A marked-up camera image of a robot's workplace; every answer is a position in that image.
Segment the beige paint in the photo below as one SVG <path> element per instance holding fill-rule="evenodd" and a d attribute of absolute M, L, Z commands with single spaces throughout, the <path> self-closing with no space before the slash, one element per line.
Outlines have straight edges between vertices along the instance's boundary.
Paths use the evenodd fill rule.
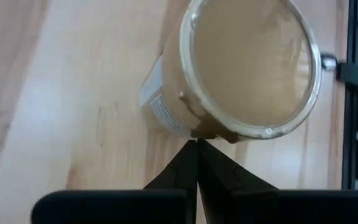
<path fill-rule="evenodd" d="M 286 123 L 307 100 L 308 49 L 285 1 L 212 0 L 197 20 L 202 85 L 221 110 L 247 124 Z"/>
<path fill-rule="evenodd" d="M 0 223 L 29 223 L 34 202 L 58 189 L 140 189 L 168 164 L 186 139 L 148 132 L 137 99 L 186 3 L 50 1 L 27 71 L 7 81 L 25 84 L 0 158 Z M 294 3 L 321 50 L 346 56 L 347 1 Z M 5 23 L 1 30 L 23 33 L 20 21 Z M 281 189 L 338 189 L 344 88 L 332 72 L 323 73 L 321 96 L 289 135 L 212 143 Z M 198 212 L 205 223 L 200 204 Z"/>

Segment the open paint can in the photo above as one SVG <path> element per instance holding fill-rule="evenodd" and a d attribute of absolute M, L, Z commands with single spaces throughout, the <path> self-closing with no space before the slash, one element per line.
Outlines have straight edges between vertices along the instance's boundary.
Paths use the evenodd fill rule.
<path fill-rule="evenodd" d="M 150 129 L 192 138 L 272 139 L 319 94 L 321 56 L 287 0 L 194 0 L 140 90 Z"/>

